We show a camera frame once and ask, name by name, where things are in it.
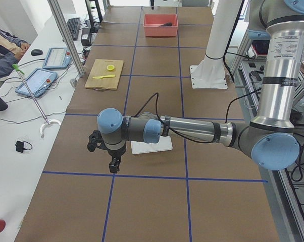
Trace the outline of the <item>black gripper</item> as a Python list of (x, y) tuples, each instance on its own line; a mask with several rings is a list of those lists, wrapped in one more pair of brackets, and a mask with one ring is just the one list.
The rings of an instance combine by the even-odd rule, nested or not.
[(109, 163), (109, 170), (111, 173), (116, 173), (120, 171), (120, 163), (121, 163), (121, 157), (126, 152), (126, 147), (122, 147), (118, 150), (108, 150), (108, 154), (111, 155), (112, 160)]

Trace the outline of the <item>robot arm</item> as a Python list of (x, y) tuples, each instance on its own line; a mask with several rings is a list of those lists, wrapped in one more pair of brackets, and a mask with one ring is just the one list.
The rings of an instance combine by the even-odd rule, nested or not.
[(304, 165), (304, 140), (298, 141), (290, 121), (304, 47), (304, 1), (252, 1), (249, 31), (269, 38), (269, 50), (257, 114), (244, 124), (182, 119), (140, 109), (124, 116), (107, 108), (97, 116), (98, 129), (88, 142), (90, 151), (106, 150), (117, 173), (126, 142), (157, 143), (161, 137), (179, 136), (202, 143), (221, 143), (239, 150), (267, 170)]

